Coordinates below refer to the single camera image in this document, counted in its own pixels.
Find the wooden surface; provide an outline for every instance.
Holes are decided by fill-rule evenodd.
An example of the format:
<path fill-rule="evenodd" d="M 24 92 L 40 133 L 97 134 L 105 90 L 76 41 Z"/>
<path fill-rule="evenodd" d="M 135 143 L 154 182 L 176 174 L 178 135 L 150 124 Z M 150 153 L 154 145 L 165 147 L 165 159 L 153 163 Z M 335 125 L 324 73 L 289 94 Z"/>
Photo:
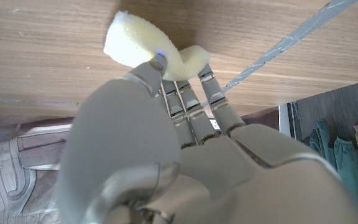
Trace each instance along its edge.
<path fill-rule="evenodd" d="M 128 67 L 103 54 L 114 13 L 161 28 L 182 49 L 199 44 L 224 86 L 327 0 L 0 0 L 0 114 L 74 115 Z M 358 2 L 227 92 L 240 115 L 358 82 Z M 191 84 L 205 100 L 198 80 Z"/>

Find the yellow foam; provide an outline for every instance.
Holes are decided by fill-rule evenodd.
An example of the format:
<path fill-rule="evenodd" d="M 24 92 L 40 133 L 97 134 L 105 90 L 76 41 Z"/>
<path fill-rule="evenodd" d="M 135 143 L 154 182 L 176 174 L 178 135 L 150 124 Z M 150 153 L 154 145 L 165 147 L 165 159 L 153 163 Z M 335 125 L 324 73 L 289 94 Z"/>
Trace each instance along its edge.
<path fill-rule="evenodd" d="M 157 53 L 167 59 L 164 80 L 182 81 L 197 75 L 208 63 L 209 54 L 198 45 L 181 51 L 155 25 L 145 19 L 119 11 L 107 33 L 104 53 L 132 68 Z"/>

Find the green towel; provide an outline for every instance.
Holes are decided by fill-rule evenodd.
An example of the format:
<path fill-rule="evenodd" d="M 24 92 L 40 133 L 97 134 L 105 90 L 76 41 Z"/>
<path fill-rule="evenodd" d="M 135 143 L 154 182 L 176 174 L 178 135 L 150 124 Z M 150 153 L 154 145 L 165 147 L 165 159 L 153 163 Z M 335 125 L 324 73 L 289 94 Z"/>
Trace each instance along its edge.
<path fill-rule="evenodd" d="M 327 122 L 318 119 L 316 126 L 310 136 L 310 147 L 333 165 L 344 185 L 358 198 L 358 151 L 351 141 L 340 138 L 335 140 L 334 148 L 330 148 Z"/>

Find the gray robotic palm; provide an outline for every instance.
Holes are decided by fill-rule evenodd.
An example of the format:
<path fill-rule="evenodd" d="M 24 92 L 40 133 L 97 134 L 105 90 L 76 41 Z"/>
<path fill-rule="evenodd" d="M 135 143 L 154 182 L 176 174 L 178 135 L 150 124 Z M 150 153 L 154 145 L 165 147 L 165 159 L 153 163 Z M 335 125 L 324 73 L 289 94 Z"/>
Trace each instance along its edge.
<path fill-rule="evenodd" d="M 198 75 L 218 137 L 188 81 L 157 55 L 81 106 L 58 178 L 65 223 L 358 223 L 358 204 L 319 155 L 246 126 L 209 65 Z"/>

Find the metal finger segment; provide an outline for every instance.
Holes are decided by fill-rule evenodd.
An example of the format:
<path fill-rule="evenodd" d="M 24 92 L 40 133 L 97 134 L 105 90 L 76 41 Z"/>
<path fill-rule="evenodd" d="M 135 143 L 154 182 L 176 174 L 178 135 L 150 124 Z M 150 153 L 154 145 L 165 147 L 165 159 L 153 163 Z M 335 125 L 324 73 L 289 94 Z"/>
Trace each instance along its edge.
<path fill-rule="evenodd" d="M 155 100 L 159 105 L 161 105 L 161 107 L 164 108 L 164 110 L 165 110 L 166 112 L 168 112 L 168 111 L 167 111 L 167 104 L 166 104 L 166 102 L 165 102 L 165 98 L 164 98 L 163 91 L 162 91 L 161 88 L 158 90 L 157 96 L 155 96 L 154 100 Z"/>
<path fill-rule="evenodd" d="M 208 64 L 201 72 L 199 72 L 198 77 L 200 78 L 211 111 L 214 114 L 222 133 L 230 135 L 231 130 L 238 126 L 245 126 L 243 120 L 224 96 L 222 89 Z"/>
<path fill-rule="evenodd" d="M 197 143 L 202 145 L 208 139 L 217 137 L 216 131 L 188 81 L 177 82 L 177 85 Z"/>
<path fill-rule="evenodd" d="M 168 112 L 179 137 L 180 147 L 184 149 L 186 147 L 195 146 L 195 137 L 191 131 L 175 84 L 163 80 L 162 85 L 165 90 L 165 96 L 167 97 Z"/>
<path fill-rule="evenodd" d="M 165 74 L 166 68 L 167 61 L 162 55 L 157 54 L 150 61 L 133 68 L 123 78 L 144 86 L 150 92 L 151 97 L 155 97 L 160 89 L 161 77 Z"/>

